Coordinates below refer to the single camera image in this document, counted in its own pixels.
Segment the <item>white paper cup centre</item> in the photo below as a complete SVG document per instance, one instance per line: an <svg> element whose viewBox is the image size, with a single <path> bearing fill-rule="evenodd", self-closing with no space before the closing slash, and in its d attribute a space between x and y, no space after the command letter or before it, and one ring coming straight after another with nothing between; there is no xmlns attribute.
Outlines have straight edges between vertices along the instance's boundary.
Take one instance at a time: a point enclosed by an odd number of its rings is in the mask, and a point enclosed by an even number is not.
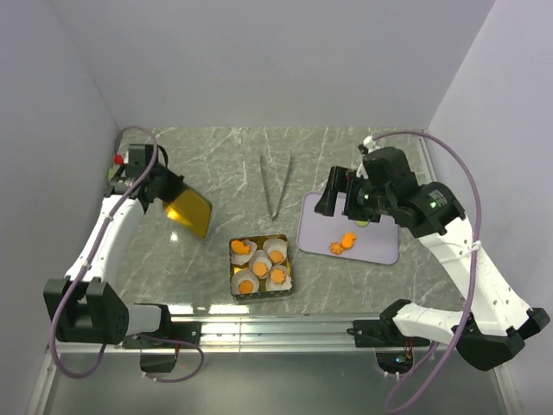
<svg viewBox="0 0 553 415"><path fill-rule="evenodd" d="M264 262L267 265L267 267L269 268L269 271L268 271L266 277L265 278L258 278L258 279L260 279L260 280L266 279L270 274L270 269L272 268L273 263L272 263L269 256L267 255L267 253L264 250L257 250L252 255L252 257L249 261L249 268L250 268L251 271L252 271L252 266L258 261Z"/></svg>

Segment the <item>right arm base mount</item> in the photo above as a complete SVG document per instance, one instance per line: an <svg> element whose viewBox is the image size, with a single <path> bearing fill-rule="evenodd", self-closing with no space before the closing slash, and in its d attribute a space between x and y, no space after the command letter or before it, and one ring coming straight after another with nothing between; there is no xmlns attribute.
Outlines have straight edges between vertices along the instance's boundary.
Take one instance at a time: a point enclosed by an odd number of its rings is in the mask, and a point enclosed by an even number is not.
<svg viewBox="0 0 553 415"><path fill-rule="evenodd" d="M413 341L381 320L355 320L346 332L356 348L374 348L378 368L384 374L402 376L414 364Z"/></svg>

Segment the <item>white paper cup back-left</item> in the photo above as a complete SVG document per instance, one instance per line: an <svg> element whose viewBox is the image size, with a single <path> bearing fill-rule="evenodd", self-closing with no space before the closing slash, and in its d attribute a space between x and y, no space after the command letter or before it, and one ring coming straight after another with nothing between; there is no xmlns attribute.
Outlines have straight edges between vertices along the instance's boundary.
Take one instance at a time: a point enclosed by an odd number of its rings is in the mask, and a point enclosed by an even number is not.
<svg viewBox="0 0 553 415"><path fill-rule="evenodd" d="M244 265L247 262L250 261L252 255L257 250L257 244L249 239L240 239L243 240L245 243L247 243L251 248L251 253L249 255L238 255L234 253L231 249L231 242L230 242L230 255L231 255L231 263L233 265Z"/></svg>

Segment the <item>white paper cup front-left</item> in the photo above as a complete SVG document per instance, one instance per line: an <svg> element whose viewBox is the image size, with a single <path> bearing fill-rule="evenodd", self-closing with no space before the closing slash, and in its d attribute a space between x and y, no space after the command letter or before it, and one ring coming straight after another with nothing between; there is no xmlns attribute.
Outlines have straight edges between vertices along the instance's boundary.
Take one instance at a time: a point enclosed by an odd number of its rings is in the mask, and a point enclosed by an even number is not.
<svg viewBox="0 0 553 415"><path fill-rule="evenodd" d="M259 290L259 280L249 269L243 269L236 272L231 279L231 292L234 296L240 295L249 295L249 294L239 294L238 293L238 284L243 280L251 280L255 286L252 293L257 293Z"/></svg>

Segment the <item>gold tin lid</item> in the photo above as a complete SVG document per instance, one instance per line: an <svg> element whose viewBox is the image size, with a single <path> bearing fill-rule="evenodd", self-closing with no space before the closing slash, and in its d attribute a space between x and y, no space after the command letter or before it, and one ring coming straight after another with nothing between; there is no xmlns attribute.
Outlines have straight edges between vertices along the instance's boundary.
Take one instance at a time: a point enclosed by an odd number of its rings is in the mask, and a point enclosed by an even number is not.
<svg viewBox="0 0 553 415"><path fill-rule="evenodd" d="M213 205L194 188L185 185L162 205L168 219L187 228L199 239L207 236Z"/></svg>

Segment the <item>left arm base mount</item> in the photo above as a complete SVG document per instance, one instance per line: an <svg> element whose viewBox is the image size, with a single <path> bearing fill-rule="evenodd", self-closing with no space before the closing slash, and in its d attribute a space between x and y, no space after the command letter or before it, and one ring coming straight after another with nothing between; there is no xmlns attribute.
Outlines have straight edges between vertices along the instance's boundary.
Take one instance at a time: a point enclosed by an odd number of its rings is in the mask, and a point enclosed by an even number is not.
<svg viewBox="0 0 553 415"><path fill-rule="evenodd" d="M199 351L201 331L197 321L171 322L155 332L126 336L122 347L140 351L139 366L144 373L170 374L181 351Z"/></svg>

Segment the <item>flower shaped cookie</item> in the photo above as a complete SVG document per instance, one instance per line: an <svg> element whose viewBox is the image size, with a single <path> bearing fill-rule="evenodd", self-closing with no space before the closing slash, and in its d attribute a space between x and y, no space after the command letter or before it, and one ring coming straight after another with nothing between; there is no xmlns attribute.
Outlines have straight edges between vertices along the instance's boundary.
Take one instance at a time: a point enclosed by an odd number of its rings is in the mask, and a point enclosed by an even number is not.
<svg viewBox="0 0 553 415"><path fill-rule="evenodd" d="M286 280L287 274L284 269L274 267L270 272L270 280L274 284L283 284Z"/></svg>

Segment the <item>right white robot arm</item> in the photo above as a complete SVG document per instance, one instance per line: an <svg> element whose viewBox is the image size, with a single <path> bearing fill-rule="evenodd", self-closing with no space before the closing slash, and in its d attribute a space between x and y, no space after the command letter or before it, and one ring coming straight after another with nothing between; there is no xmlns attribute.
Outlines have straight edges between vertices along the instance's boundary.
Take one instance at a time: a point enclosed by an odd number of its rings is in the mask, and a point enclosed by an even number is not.
<svg viewBox="0 0 553 415"><path fill-rule="evenodd" d="M526 339L542 331L550 316L531 307L506 282L474 237L473 227L453 192L443 183L421 184L404 152L394 147L365 151L362 171L333 166L315 212L332 216L339 195L349 220L377 223L391 217L442 265L469 305L468 313L438 310L399 299L375 323L356 321L349 329L357 346L398 347L417 343L455 345L481 371L511 360Z"/></svg>

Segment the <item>metal tongs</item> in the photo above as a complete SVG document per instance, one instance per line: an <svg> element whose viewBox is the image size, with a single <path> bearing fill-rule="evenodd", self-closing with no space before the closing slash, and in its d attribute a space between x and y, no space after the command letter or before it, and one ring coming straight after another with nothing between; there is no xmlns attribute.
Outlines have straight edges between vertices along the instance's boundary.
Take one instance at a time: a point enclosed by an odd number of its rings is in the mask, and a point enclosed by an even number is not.
<svg viewBox="0 0 553 415"><path fill-rule="evenodd" d="M279 178L278 173L269 176L269 167L264 154L259 155L258 161L267 213L269 219L275 221L281 212L284 197L289 189L293 157L291 154L288 155L283 179Z"/></svg>

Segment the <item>green christmas cookie tin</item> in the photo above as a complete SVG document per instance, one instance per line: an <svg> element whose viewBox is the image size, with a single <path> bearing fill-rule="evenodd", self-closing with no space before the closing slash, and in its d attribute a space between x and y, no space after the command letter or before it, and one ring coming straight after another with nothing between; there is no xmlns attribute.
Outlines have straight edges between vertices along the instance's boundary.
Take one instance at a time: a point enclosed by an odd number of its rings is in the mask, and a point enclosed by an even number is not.
<svg viewBox="0 0 553 415"><path fill-rule="evenodd" d="M284 260L284 262L280 265L285 266L288 271L289 275L291 276L292 281L292 288L290 290L277 290L277 291L267 291L265 287L266 279L260 280L259 279L259 290L257 293L252 293L249 295L240 295L240 296L234 296L232 294L232 297L237 301L250 301L250 300L261 300L261 299L268 299L268 298L275 298L275 297L284 297L288 296L293 291L293 278L292 278L292 269L291 269L291 262L289 258L289 241L288 238L284 234L273 234L273 235L264 235L264 236L250 236L250 237L243 237L243 238L236 238L236 239L249 239L257 244L257 250L263 250L263 244L267 239L271 238L280 238L284 239L287 242L287 258ZM229 258L230 258L230 291L231 291L231 279L232 276L243 269L249 269L249 262L247 262L244 265L233 265L231 263L231 255L230 255L230 242L229 242Z"/></svg>

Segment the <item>aluminium rail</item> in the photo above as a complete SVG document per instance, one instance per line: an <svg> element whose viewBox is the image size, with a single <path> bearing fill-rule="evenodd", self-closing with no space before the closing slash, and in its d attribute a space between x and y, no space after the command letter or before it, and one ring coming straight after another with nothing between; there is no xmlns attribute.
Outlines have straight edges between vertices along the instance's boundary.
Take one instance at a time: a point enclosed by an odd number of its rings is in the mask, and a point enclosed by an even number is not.
<svg viewBox="0 0 553 415"><path fill-rule="evenodd" d="M346 330L355 320L379 320L376 314L338 315L174 315L172 322L202 324L199 347L211 353L335 353L374 351L356 348ZM429 345L412 338L413 348Z"/></svg>

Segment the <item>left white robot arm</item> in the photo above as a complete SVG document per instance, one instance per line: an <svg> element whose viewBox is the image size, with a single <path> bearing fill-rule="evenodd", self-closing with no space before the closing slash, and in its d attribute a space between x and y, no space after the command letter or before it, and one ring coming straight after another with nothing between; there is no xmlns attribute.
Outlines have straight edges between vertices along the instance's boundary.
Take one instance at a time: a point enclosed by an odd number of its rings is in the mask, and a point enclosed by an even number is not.
<svg viewBox="0 0 553 415"><path fill-rule="evenodd" d="M162 146L129 147L105 185L99 217L85 247L63 278L50 279L44 287L55 340L115 345L143 333L156 348L172 341L174 326L166 306L126 304L112 285L149 205L172 201L185 187L182 176L169 170Z"/></svg>

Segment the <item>white paper cup back-right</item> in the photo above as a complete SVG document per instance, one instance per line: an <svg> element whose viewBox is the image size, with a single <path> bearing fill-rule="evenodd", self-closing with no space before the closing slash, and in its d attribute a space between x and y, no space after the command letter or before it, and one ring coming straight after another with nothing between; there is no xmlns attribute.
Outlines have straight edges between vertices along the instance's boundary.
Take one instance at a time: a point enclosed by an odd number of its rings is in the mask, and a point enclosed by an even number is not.
<svg viewBox="0 0 553 415"><path fill-rule="evenodd" d="M267 239L263 244L263 249L267 253L268 256L269 256L271 251L278 250L283 254L284 260L287 258L288 248L287 248L287 242L284 239L280 239L280 238Z"/></svg>

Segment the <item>lilac plastic tray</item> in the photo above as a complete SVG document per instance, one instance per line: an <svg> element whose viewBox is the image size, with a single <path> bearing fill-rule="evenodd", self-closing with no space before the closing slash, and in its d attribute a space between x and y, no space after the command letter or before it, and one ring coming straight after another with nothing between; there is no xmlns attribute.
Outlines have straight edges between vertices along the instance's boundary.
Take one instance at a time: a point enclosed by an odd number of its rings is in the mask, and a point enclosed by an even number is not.
<svg viewBox="0 0 553 415"><path fill-rule="evenodd" d="M341 214L345 205L344 194L338 195L333 217L315 212L320 198L321 193L318 192L308 192L303 197L296 239L302 251L382 265L392 265L397 261L399 229L391 217L382 216L380 222L369 222L362 227ZM341 255L332 254L330 245L341 242L343 236L350 232L357 237L353 247Z"/></svg>

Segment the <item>white paper cup front-right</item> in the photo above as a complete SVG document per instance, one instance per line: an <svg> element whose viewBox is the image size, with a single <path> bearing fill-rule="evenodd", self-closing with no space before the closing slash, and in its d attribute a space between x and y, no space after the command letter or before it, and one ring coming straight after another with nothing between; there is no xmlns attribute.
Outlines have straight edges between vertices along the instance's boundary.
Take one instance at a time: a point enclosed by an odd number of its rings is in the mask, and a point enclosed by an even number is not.
<svg viewBox="0 0 553 415"><path fill-rule="evenodd" d="M286 274L287 274L286 280L283 284L274 284L270 280L270 274L269 274L269 276L266 278L266 282L265 282L266 290L267 291L287 291L287 290L290 290L292 288L292 281L291 281L291 276L289 275L288 269L283 265L275 265L270 269L270 271L274 267L281 268L281 269L284 269L286 271Z"/></svg>

